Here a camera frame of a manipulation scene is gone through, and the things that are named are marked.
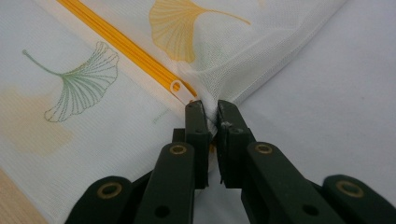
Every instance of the black clip jaw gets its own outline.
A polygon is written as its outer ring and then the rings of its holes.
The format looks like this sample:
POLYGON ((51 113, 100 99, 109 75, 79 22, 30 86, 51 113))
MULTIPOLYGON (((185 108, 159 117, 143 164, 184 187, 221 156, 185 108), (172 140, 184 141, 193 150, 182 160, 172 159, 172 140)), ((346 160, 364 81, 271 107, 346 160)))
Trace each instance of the black clip jaw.
POLYGON ((207 184, 209 144, 201 101, 186 106, 186 128, 174 129, 152 172, 131 183, 110 176, 96 181, 66 223, 192 223, 195 189, 207 184))
MULTIPOLYGON (((359 180, 306 180, 274 145, 257 142, 238 108, 219 101, 218 160, 228 189, 242 189, 250 223, 396 223, 396 209, 359 180)), ((200 101, 186 106, 154 170, 134 183, 110 176, 92 184, 66 223, 192 223, 195 189, 207 186, 209 143, 200 101)))

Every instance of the yellow stain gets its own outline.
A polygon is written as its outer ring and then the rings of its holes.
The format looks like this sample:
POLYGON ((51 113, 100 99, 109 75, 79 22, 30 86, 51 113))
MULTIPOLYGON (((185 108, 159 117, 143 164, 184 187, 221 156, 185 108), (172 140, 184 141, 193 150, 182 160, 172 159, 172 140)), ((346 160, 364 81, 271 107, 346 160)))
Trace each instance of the yellow stain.
POLYGON ((23 96, 16 88, 0 92, 0 134, 19 152, 48 155, 70 142, 71 131, 44 119, 48 95, 23 96))

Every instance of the brass grommet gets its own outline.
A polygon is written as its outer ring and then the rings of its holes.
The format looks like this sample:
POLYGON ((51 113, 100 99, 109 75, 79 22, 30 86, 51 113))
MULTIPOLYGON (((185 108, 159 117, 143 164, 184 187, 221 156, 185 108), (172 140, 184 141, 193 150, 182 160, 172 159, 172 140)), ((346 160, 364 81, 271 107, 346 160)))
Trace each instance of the brass grommet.
POLYGON ((361 198, 364 196, 363 189, 350 181, 340 180, 335 184, 335 186, 338 190, 345 193, 349 197, 361 198))
POLYGON ((256 151, 260 152, 261 154, 271 154, 273 152, 272 148, 265 145, 265 144, 258 144, 254 147, 256 151))
POLYGON ((181 145, 172 146, 171 149, 170 149, 170 152, 171 152, 172 154, 175 154, 175 155, 183 154, 183 153, 185 153, 186 151, 187 151, 187 148, 186 148, 186 147, 183 147, 183 146, 181 146, 181 145))
POLYGON ((119 195, 122 191, 122 185, 118 182, 108 182, 102 185, 98 191, 97 195, 101 199, 111 199, 119 195))

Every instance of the green ginkgo leaf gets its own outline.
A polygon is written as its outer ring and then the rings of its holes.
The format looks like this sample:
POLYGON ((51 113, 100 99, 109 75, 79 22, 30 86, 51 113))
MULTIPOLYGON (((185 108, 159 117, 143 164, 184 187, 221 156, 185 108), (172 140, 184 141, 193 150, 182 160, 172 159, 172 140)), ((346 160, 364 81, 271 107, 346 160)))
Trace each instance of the green ginkgo leaf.
POLYGON ((62 79, 64 86, 58 103, 44 113, 44 118, 51 122, 64 121, 96 105, 118 76, 119 56, 104 42, 96 44, 95 52, 87 62, 66 73, 52 72, 26 50, 22 53, 48 73, 62 79))

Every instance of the white fabric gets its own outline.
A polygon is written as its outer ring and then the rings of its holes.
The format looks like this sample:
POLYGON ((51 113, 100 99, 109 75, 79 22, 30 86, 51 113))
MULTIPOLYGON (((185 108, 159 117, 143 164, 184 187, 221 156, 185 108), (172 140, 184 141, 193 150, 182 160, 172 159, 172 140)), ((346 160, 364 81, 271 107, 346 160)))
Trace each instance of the white fabric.
MULTIPOLYGON (((215 122, 218 99, 241 103, 285 66, 345 1, 266 0, 264 4, 258 0, 193 1, 197 7, 218 12, 201 13, 193 23, 193 32, 186 32, 193 36, 195 58, 192 62, 172 60, 170 54, 158 47, 152 38, 154 22, 149 15, 157 5, 181 6, 181 9, 170 9, 179 12, 192 1, 81 2, 190 83, 203 99, 209 119, 215 122)), ((48 11, 59 17, 58 10, 49 8, 48 11)), ((169 21, 172 18, 172 15, 167 17, 169 21)))
POLYGON ((156 82, 148 93, 131 80, 130 74, 147 75, 118 53, 129 75, 119 70, 100 102, 81 114, 47 121, 45 112, 64 85, 22 51, 52 71, 68 72, 102 39, 93 35, 87 44, 31 1, 3 1, 0 15, 1 168, 49 223, 63 223, 94 181, 109 175, 134 180, 152 169, 172 130, 184 126, 184 106, 156 82), (169 108, 175 105, 178 115, 169 108))
MULTIPOLYGON (((258 140, 308 179, 354 176, 396 206, 396 2, 350 0, 297 57, 240 105, 258 140)), ((194 223, 248 223, 240 190, 195 200, 194 223)))
MULTIPOLYGON (((150 170, 171 130, 183 127, 184 105, 60 4, 36 3, 7 0, 0 6, 0 165, 49 223, 63 223, 95 180, 134 180, 150 170), (74 69, 95 52, 111 57, 111 76, 100 81, 104 94, 81 84, 94 96, 60 102, 61 93, 73 89, 67 84, 65 91, 65 73, 80 72, 74 69)), ((264 7, 256 1, 195 3, 251 24, 218 13, 200 17, 194 63, 172 61, 156 49, 143 29, 147 24, 133 34, 145 37, 137 40, 147 45, 136 42, 198 91, 214 121, 217 99, 240 103, 288 63, 344 0, 268 0, 264 7)), ((143 22, 139 16, 147 12, 134 15, 143 22)), ((94 74, 107 76, 100 69, 94 74)))

